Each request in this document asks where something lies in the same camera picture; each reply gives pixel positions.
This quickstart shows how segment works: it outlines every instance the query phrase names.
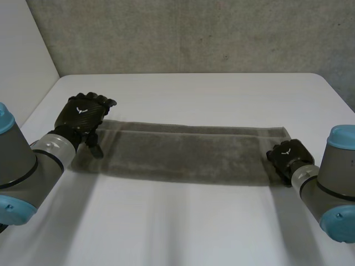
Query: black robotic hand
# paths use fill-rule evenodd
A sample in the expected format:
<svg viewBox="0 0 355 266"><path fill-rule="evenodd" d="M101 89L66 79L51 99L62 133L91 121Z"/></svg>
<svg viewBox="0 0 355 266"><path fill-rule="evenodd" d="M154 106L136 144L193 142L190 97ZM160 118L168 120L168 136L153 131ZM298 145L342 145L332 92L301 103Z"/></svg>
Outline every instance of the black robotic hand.
<svg viewBox="0 0 355 266"><path fill-rule="evenodd" d="M310 152L296 139L275 145L266 156L286 187L291 187L291 177L298 168L315 164Z"/></svg>
<svg viewBox="0 0 355 266"><path fill-rule="evenodd" d="M116 104L116 101L96 93L79 93L69 98L55 121L55 129L50 133L66 137L75 149L85 142L95 158L103 158L95 131L110 108Z"/></svg>

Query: white logo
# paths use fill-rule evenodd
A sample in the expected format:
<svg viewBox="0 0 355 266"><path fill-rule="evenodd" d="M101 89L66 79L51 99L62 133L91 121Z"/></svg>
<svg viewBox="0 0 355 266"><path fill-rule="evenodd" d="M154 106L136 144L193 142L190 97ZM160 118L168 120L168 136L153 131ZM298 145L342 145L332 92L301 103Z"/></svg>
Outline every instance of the white logo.
<svg viewBox="0 0 355 266"><path fill-rule="evenodd" d="M78 113L82 113L82 112L86 112L86 111L88 111L88 109L86 109L86 110L79 110L79 108L77 107L77 110L78 110Z"/></svg>
<svg viewBox="0 0 355 266"><path fill-rule="evenodd" d="M287 154L287 155L289 155L289 154L290 154L290 151L291 151L291 148L288 149L288 151L286 151L286 152L282 152L281 154Z"/></svg>

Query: white wall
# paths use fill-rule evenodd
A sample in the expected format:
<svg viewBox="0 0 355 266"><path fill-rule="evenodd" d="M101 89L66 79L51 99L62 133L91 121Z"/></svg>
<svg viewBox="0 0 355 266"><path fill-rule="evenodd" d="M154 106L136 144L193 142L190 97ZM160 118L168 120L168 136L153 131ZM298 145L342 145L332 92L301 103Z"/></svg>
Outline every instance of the white wall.
<svg viewBox="0 0 355 266"><path fill-rule="evenodd" d="M19 126L58 79L25 0L0 0L0 101Z"/></svg>

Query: gray concrete wall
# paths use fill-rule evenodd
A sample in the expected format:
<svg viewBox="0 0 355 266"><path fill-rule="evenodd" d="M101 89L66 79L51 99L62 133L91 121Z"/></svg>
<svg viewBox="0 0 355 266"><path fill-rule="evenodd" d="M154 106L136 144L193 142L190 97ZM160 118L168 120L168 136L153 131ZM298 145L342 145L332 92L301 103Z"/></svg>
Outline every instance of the gray concrete wall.
<svg viewBox="0 0 355 266"><path fill-rule="evenodd" d="M27 0L61 76L311 72L355 109L355 0Z"/></svg>

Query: blue cap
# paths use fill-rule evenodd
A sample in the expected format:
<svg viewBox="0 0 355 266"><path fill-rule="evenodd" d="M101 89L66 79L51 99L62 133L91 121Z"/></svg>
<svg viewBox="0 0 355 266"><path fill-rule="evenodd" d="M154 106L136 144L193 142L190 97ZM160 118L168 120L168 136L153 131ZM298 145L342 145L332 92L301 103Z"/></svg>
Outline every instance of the blue cap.
<svg viewBox="0 0 355 266"><path fill-rule="evenodd" d="M9 110L7 110L5 104L0 103L0 134L8 131L13 124L15 124L15 118Z"/></svg>
<svg viewBox="0 0 355 266"><path fill-rule="evenodd" d="M355 125L333 127L327 143L339 149L355 150Z"/></svg>
<svg viewBox="0 0 355 266"><path fill-rule="evenodd" d="M27 223L37 209L26 201L0 195L0 223L8 226Z"/></svg>
<svg viewBox="0 0 355 266"><path fill-rule="evenodd" d="M319 224L337 242L355 243L355 205L342 205L325 212Z"/></svg>

